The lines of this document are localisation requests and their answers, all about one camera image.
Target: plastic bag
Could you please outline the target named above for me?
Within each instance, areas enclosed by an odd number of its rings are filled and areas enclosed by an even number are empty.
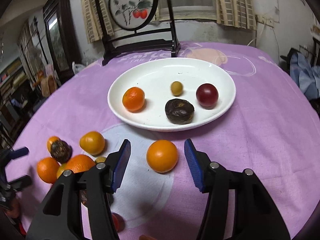
[[[77,75],[81,70],[85,69],[85,65],[72,63],[72,70],[75,75]]]

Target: silver bolt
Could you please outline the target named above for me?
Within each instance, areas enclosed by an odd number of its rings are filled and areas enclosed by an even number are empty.
[[[66,170],[63,172],[63,176],[68,177],[71,175],[71,170]]]
[[[97,169],[102,170],[106,165],[104,163],[98,163]]]
[[[244,173],[247,174],[248,176],[251,176],[251,175],[253,175],[253,170],[251,170],[251,169],[245,169],[245,170],[244,170]]]
[[[219,168],[219,163],[212,162],[212,163],[210,163],[210,167],[213,169],[217,169],[217,168]]]

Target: orange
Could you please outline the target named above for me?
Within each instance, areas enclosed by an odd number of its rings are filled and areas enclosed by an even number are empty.
[[[59,169],[57,170],[57,178],[59,178],[60,177],[60,175],[66,170],[66,163],[63,163],[60,167],[59,167]]]
[[[105,143],[106,141],[102,134],[95,131],[89,132],[82,136],[79,142],[80,147],[85,152],[93,156],[98,155],[103,151]]]
[[[65,170],[72,170],[74,173],[78,173],[88,171],[94,165],[94,161],[89,156],[80,154],[74,156],[67,162]]]
[[[59,163],[54,158],[48,157],[38,162],[37,173],[44,182],[53,184],[57,180],[59,168]]]
[[[147,163],[154,171],[163,173],[172,170],[178,162],[176,146],[167,140],[155,141],[147,151]]]
[[[130,112],[140,110],[144,105],[143,90],[137,87],[129,88],[123,95],[122,104]]]
[[[48,141],[47,141],[47,149],[48,149],[49,152],[51,151],[51,145],[57,140],[60,140],[60,138],[57,137],[57,136],[52,136],[52,137],[50,137],[48,139]]]

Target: oval plate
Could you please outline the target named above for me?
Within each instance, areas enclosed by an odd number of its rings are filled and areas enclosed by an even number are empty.
[[[170,85],[174,81],[183,84],[183,94],[172,95]],[[204,83],[213,84],[219,99],[212,108],[203,108],[196,99],[197,88]],[[127,111],[122,104],[124,93],[131,87],[139,87],[145,93],[145,106],[138,113]],[[165,58],[149,61],[133,67],[119,76],[108,92],[111,111],[132,126],[153,131],[183,131],[207,124],[222,116],[233,104],[236,86],[230,75],[222,68],[199,59]],[[179,125],[171,123],[164,111],[170,99],[188,100],[195,108],[192,122]]]

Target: dark red fruit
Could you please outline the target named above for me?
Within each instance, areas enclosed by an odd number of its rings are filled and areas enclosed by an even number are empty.
[[[148,14],[148,12],[147,12],[146,9],[143,9],[143,10],[140,11],[140,17],[142,19],[145,19],[147,17],[147,14]]]
[[[196,97],[201,106],[210,107],[218,101],[218,90],[212,84],[202,84],[198,87]]]
[[[132,12],[132,14],[133,14],[133,17],[135,17],[135,18],[139,18],[139,17],[140,17],[140,11],[137,10],[137,9],[135,9],[135,10]]]
[[[112,220],[113,220],[113,223],[115,225],[116,231],[118,232],[118,230],[119,230],[119,220],[117,219],[117,217],[114,214],[112,214]]]

